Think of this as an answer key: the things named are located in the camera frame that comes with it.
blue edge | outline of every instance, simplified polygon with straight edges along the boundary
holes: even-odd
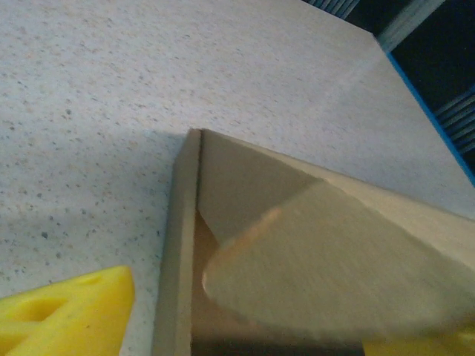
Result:
[[[391,53],[386,53],[388,59],[390,60],[391,64],[393,65],[394,69],[398,72],[404,83],[406,84],[409,91],[413,94],[414,98],[416,98],[417,102],[421,106],[421,109],[424,111],[425,115],[429,118],[430,122],[432,123],[433,127],[436,129],[437,133],[441,136],[442,140],[447,145],[448,149],[451,151],[452,155],[455,157],[456,161],[459,163],[460,167],[467,175],[468,180],[472,183],[472,186],[475,187],[475,175],[472,173],[470,168],[468,167],[467,163],[463,160],[462,156],[460,156],[458,150],[453,145],[451,139],[447,136],[445,131],[440,127],[439,123],[436,120],[434,114],[429,110],[428,106],[425,104],[422,97],[419,95],[417,90],[414,88],[413,84],[410,82],[409,78],[406,76],[404,71],[399,67],[398,62],[394,59]]]

speckled countertop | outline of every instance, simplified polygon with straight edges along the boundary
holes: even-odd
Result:
[[[122,356],[149,355],[190,127],[475,217],[373,37],[300,0],[0,0],[0,38],[0,296],[129,264]]]

